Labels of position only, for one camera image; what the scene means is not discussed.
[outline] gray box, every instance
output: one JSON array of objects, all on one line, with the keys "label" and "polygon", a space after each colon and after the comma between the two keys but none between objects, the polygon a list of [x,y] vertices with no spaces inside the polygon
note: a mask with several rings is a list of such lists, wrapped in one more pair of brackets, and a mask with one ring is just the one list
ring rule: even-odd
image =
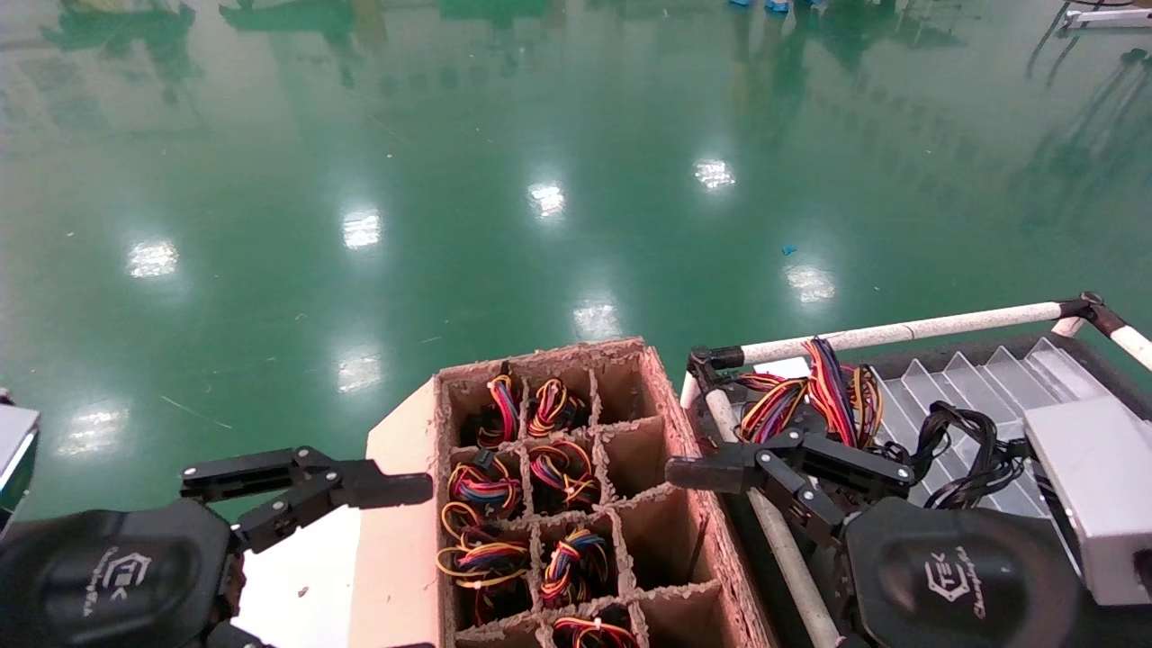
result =
[{"label": "gray box", "polygon": [[1138,551],[1152,549],[1152,439],[1144,427],[1111,395],[1028,409],[1024,420],[1096,602],[1152,602],[1134,566]]}]

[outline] wire bundle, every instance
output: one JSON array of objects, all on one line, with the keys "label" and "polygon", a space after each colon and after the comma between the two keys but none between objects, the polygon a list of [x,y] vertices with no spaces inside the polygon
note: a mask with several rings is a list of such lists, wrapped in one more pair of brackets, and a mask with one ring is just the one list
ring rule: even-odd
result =
[{"label": "wire bundle", "polygon": [[[563,449],[576,455],[578,465],[574,465]],[[532,461],[532,476],[547,488],[537,498],[541,511],[591,511],[592,505],[600,500],[600,484],[592,476],[592,461],[579,445],[556,439],[550,445],[529,450],[528,458]]]},{"label": "wire bundle", "polygon": [[932,461],[952,444],[949,427],[971,436],[980,447],[968,474],[929,496],[925,508],[975,508],[984,496],[1003,490],[1024,474],[1026,440],[999,440],[995,423],[985,414],[938,400],[929,407],[929,415],[920,425],[916,454],[908,461],[917,483],[927,475]]},{"label": "wire bundle", "polygon": [[516,422],[520,419],[520,409],[516,405],[516,390],[513,387],[511,374],[505,369],[499,376],[488,383],[488,393],[492,394],[492,402],[495,404],[499,414],[497,416],[485,416],[476,430],[476,444],[483,449],[492,450],[501,443],[516,438]]},{"label": "wire bundle", "polygon": [[850,447],[871,445],[884,415],[884,398],[871,367],[842,367],[827,340],[804,342],[812,356],[809,402],[828,422],[828,430]]},{"label": "wire bundle", "polygon": [[462,502],[445,505],[440,522],[456,544],[437,552],[435,566],[454,577],[457,587],[476,592],[476,625],[507,616],[509,610],[520,611],[516,608],[526,600],[523,577],[530,564],[528,543],[501,541],[498,532],[482,526],[479,514]]},{"label": "wire bundle", "polygon": [[592,619],[560,617],[552,630],[559,648],[637,648],[639,642],[628,625],[623,606],[609,605]]},{"label": "wire bundle", "polygon": [[872,443],[884,417],[879,378],[869,366],[842,367],[832,345],[820,338],[804,342],[812,356],[812,372],[804,378],[772,374],[741,374],[736,382],[764,395],[748,407],[740,421],[740,437],[764,443],[780,434],[806,400],[824,416],[828,431],[851,447]]},{"label": "wire bundle", "polygon": [[476,506],[485,518],[506,518],[520,504],[521,485],[503,462],[493,457],[486,470],[477,464],[456,466],[448,477],[448,497]]},{"label": "wire bundle", "polygon": [[602,537],[576,529],[556,542],[547,566],[540,596],[545,608],[562,608],[591,601],[608,589],[608,551]]},{"label": "wire bundle", "polygon": [[740,436],[748,443],[764,443],[791,420],[804,401],[808,378],[781,378],[772,374],[742,374],[736,382],[765,392],[740,421]]},{"label": "wire bundle", "polygon": [[554,431],[567,432],[588,422],[588,404],[569,393],[559,378],[551,378],[536,390],[532,406],[536,409],[528,423],[528,434],[532,437],[545,437]]}]

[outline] black motor housing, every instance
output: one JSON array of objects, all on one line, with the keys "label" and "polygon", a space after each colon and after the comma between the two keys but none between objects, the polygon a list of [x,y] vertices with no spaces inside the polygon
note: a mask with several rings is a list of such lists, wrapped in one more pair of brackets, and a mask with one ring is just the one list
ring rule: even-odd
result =
[{"label": "black motor housing", "polygon": [[1152,605],[1097,605],[1044,519],[884,499],[847,525],[825,585],[885,648],[1152,647]]}]

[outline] colorful wire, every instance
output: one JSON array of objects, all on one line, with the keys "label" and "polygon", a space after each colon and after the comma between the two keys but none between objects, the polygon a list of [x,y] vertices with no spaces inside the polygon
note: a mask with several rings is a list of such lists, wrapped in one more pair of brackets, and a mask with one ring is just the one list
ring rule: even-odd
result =
[{"label": "colorful wire", "polygon": [[811,375],[806,378],[782,378],[773,374],[736,376],[736,383],[764,393],[744,410],[740,421],[741,439],[764,443],[780,434],[806,399],[841,443],[870,447],[884,420],[884,394],[876,371],[866,364],[841,366],[832,345],[820,338],[803,345],[812,359]]},{"label": "colorful wire", "polygon": [[[536,390],[536,412],[528,423],[528,435],[531,437],[546,437],[550,432],[567,432],[581,410],[588,405],[568,392],[568,387],[558,379],[551,378],[540,389]],[[563,416],[564,410],[570,409],[570,416]]]},{"label": "colorful wire", "polygon": [[741,419],[740,436],[749,443],[764,443],[791,421],[796,408],[804,401],[809,379],[785,379],[767,374],[746,374],[741,378],[745,376],[749,382],[760,380],[758,386],[766,387],[766,393]]},{"label": "colorful wire", "polygon": [[437,552],[437,568],[455,577],[457,587],[476,592],[472,620],[484,625],[495,618],[500,601],[522,592],[522,578],[530,565],[528,543],[499,540],[495,530],[482,527],[479,514],[462,502],[445,505],[440,522],[456,544]]},{"label": "colorful wire", "polygon": [[591,601],[608,585],[608,552],[602,537],[576,529],[556,542],[540,583],[546,608]]},{"label": "colorful wire", "polygon": [[560,617],[552,624],[552,630],[560,635],[570,633],[571,642],[560,648],[638,648],[639,642],[627,628],[604,623],[600,617],[582,619],[578,617]]},{"label": "colorful wire", "polygon": [[[579,466],[573,466],[563,449],[579,459]],[[562,496],[561,506],[564,510],[591,510],[600,500],[600,484],[592,476],[592,461],[579,445],[556,439],[550,445],[529,450],[528,457],[532,461],[532,476]]]},{"label": "colorful wire", "polygon": [[492,394],[492,402],[495,404],[500,413],[500,429],[490,430],[482,425],[476,431],[476,444],[480,447],[492,450],[501,443],[516,438],[516,423],[520,420],[520,410],[516,406],[511,375],[500,374],[495,378],[492,378],[492,382],[488,383],[488,393]]},{"label": "colorful wire", "polygon": [[521,484],[500,459],[493,458],[492,466],[495,468],[492,474],[470,464],[456,466],[448,477],[448,496],[476,505],[485,518],[503,518],[520,504]]}]

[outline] wire harness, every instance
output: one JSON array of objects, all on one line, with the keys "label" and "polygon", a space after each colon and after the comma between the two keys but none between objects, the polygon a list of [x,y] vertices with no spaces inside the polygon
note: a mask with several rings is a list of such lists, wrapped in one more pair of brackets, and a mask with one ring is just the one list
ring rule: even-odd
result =
[{"label": "wire harness", "polygon": [[840,364],[832,345],[821,338],[805,341],[804,349],[812,361],[806,377],[736,376],[736,383],[764,393],[745,408],[740,437],[749,443],[764,443],[788,425],[806,399],[827,422],[829,435],[850,447],[870,447],[884,417],[884,395],[876,371],[866,364]]},{"label": "wire harness", "polygon": [[476,507],[484,519],[508,518],[521,503],[520,480],[487,451],[472,464],[460,464],[448,476],[448,497]]},{"label": "wire harness", "polygon": [[540,585],[545,608],[583,603],[608,592],[607,542],[591,530],[569,533],[547,558]]},{"label": "wire harness", "polygon": [[599,503],[600,483],[592,476],[588,452],[578,444],[556,439],[529,450],[528,458],[533,482],[541,487],[536,497],[540,510],[588,512]]},{"label": "wire harness", "polygon": [[440,511],[440,522],[456,544],[437,552],[435,566],[457,587],[475,592],[472,621],[484,625],[518,611],[528,600],[528,542],[500,540],[499,532],[483,526],[479,514],[462,502],[449,502]]},{"label": "wire harness", "polygon": [[559,378],[551,378],[540,385],[529,408],[532,419],[528,422],[528,435],[536,438],[586,425],[591,414],[588,404],[568,391]]},{"label": "wire harness", "polygon": [[638,648],[629,625],[628,611],[615,604],[591,619],[560,617],[552,624],[553,640],[558,648]]}]

